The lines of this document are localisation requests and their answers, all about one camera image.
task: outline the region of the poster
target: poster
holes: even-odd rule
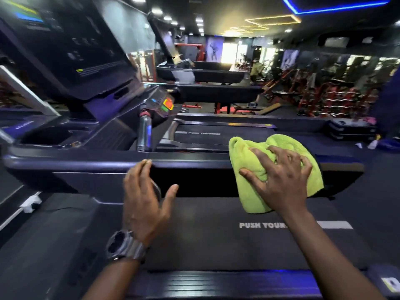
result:
[[[296,58],[298,54],[299,54],[298,50],[285,50],[283,54],[282,65],[280,66],[280,68],[282,70],[285,70],[293,66],[296,63]]]
[[[221,62],[224,37],[209,37],[207,40],[207,62]]]

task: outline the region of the yellow-green towel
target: yellow-green towel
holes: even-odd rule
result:
[[[266,181],[267,174],[265,169],[261,165],[256,155],[254,155],[249,148],[258,148],[262,152],[266,153],[268,157],[275,162],[275,154],[267,150],[270,145],[278,146],[286,150],[292,150],[301,156],[308,157],[313,166],[313,170],[311,171],[310,177],[307,181],[307,195],[309,197],[324,187],[322,174],[318,167],[317,161],[299,141],[279,134],[270,136],[265,142],[262,143],[256,143],[253,141],[243,140],[240,137],[234,137],[229,141],[229,157],[235,173],[240,201],[242,202],[244,210],[250,214],[265,213],[271,211],[271,209],[265,204],[263,199],[258,195],[252,185],[241,174],[239,174],[239,170],[241,168],[247,168],[255,173],[260,180]]]

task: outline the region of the wristwatch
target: wristwatch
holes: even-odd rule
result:
[[[106,247],[106,255],[110,260],[131,258],[143,261],[146,247],[142,242],[132,237],[132,232],[120,230],[110,238]]]

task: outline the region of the ceiling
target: ceiling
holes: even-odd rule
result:
[[[289,38],[307,40],[310,37],[341,30],[392,27],[400,19],[398,8],[400,0],[390,0],[387,5],[328,13],[298,15],[299,24],[272,25],[259,27],[245,19],[256,19],[268,16],[290,15],[292,11],[283,0],[146,0],[145,4],[124,0],[126,3],[148,12],[153,7],[162,9],[184,26],[186,32],[200,34],[196,17],[202,17],[206,35],[221,35],[230,31],[228,36],[271,38]],[[359,4],[381,0],[290,0],[297,8],[313,10],[339,5]],[[277,19],[250,20],[261,25],[289,23],[291,17]]]

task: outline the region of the cup holder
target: cup holder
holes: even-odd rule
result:
[[[21,144],[59,145],[72,136],[65,126],[49,126],[29,133],[21,140]]]

